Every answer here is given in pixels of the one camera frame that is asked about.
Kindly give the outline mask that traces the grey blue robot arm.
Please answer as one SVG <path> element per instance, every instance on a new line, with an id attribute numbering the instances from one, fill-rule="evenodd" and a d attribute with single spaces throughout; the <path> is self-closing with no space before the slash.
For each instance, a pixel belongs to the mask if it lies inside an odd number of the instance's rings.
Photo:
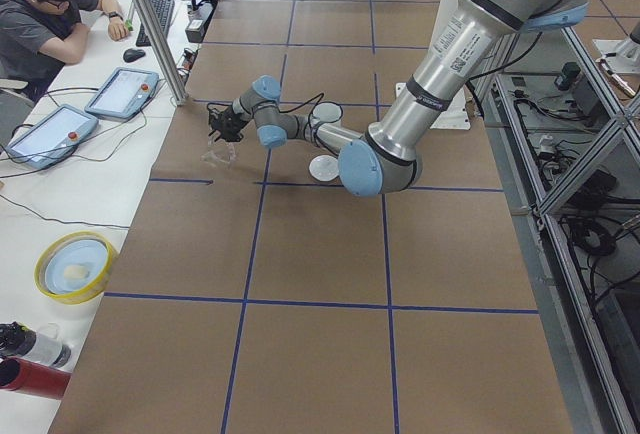
<path id="1" fill-rule="evenodd" d="M 364 133 L 312 114 L 282 112 L 280 84 L 271 76 L 256 79 L 224 110 L 210 110 L 210 133 L 235 143 L 241 141 L 244 127 L 253 123 L 267 149 L 301 140 L 336 154 L 340 180 L 353 195 L 405 190 L 422 172 L 418 142 L 474 77 L 495 43 L 518 32 L 576 25 L 587 6 L 588 0 L 457 0 L 456 10 L 403 91 L 383 119 Z"/>

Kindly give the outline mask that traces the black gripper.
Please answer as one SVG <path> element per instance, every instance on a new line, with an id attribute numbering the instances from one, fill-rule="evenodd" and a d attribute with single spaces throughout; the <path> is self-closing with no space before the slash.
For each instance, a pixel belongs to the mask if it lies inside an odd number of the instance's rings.
<path id="1" fill-rule="evenodd" d="M 215 142 L 219 140 L 231 143 L 242 141 L 242 131 L 245 127 L 245 121 L 240 114 L 235 113 L 232 108 L 228 108 L 220 114 L 219 120 L 221 127 L 212 128 L 212 136 Z"/>

